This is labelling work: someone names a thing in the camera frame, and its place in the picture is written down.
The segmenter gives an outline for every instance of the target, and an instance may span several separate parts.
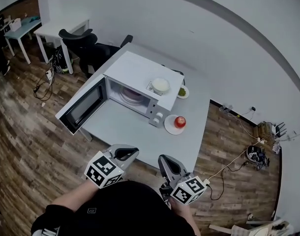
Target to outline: green food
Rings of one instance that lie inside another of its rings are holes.
[[[179,90],[179,96],[185,96],[186,95],[186,91],[184,88],[180,88]]]

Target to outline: microwave door window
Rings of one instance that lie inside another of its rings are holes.
[[[95,102],[100,99],[101,95],[98,87],[92,90],[77,106],[75,106],[68,114],[71,123],[77,125],[85,118],[85,113]]]

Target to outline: microwave knob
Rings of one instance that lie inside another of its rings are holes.
[[[155,116],[156,116],[157,118],[161,119],[161,118],[163,117],[163,114],[160,113],[160,112],[158,112],[158,113],[155,114]]]

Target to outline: chair headrest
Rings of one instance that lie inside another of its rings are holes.
[[[90,35],[90,33],[92,32],[92,29],[88,29],[86,30],[82,35],[74,35],[74,34],[70,34],[69,32],[67,32],[65,29],[61,29],[58,33],[59,37],[61,37],[62,39],[68,39],[68,40],[78,40],[78,39],[83,39],[87,36]]]

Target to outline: light blue table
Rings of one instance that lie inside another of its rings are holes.
[[[4,37],[6,39],[6,42],[8,44],[8,47],[12,53],[12,55],[14,56],[14,52],[13,52],[13,49],[10,45],[10,42],[9,42],[9,39],[10,38],[13,38],[13,39],[17,39],[18,42],[19,42],[19,45],[21,47],[21,50],[23,52],[23,55],[24,57],[26,58],[28,64],[31,63],[28,55],[27,55],[27,52],[26,50],[24,49],[23,47],[23,44],[22,44],[22,41],[21,41],[21,38],[25,35],[25,34],[29,34],[29,37],[30,39],[32,39],[32,35],[30,33],[30,30],[32,30],[34,27],[36,27],[37,25],[39,25],[41,23],[41,20],[38,19],[38,20],[34,20],[33,22],[30,22],[30,20],[32,19],[33,17],[30,17],[30,18],[25,18],[21,21],[21,27],[19,29],[17,29],[16,31],[8,31]]]

